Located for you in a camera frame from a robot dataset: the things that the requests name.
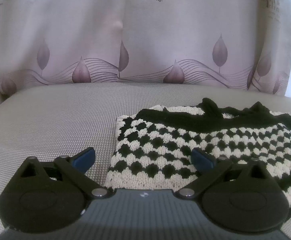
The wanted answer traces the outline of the pink leaf-print curtain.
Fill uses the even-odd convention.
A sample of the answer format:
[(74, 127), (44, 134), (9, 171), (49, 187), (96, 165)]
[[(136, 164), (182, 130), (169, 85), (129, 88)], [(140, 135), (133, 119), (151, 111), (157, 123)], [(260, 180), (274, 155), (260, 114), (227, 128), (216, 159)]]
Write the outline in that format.
[(0, 0), (0, 104), (64, 83), (284, 95), (291, 0)]

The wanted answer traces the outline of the beige woven mattress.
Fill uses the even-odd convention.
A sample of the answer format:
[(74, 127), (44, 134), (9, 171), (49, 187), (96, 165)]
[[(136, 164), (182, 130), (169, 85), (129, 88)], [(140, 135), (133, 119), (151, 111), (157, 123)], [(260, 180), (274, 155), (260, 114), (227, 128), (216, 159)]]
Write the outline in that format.
[(199, 85), (77, 83), (25, 89), (0, 104), (0, 194), (27, 157), (51, 161), (88, 147), (96, 151), (88, 176), (103, 184), (119, 116), (155, 105), (195, 106), (203, 98), (220, 108), (244, 109), (260, 102), (271, 111), (291, 114), (291, 96)]

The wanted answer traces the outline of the black white knitted garment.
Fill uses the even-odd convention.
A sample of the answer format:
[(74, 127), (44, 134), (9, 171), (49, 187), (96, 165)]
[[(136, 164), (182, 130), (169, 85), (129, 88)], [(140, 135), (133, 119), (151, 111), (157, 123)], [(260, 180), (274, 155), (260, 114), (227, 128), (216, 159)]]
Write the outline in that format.
[(191, 162), (195, 148), (233, 163), (263, 162), (288, 199), (291, 217), (291, 115), (259, 102), (238, 110), (204, 98), (197, 106), (156, 105), (119, 116), (105, 186), (178, 191), (200, 175)]

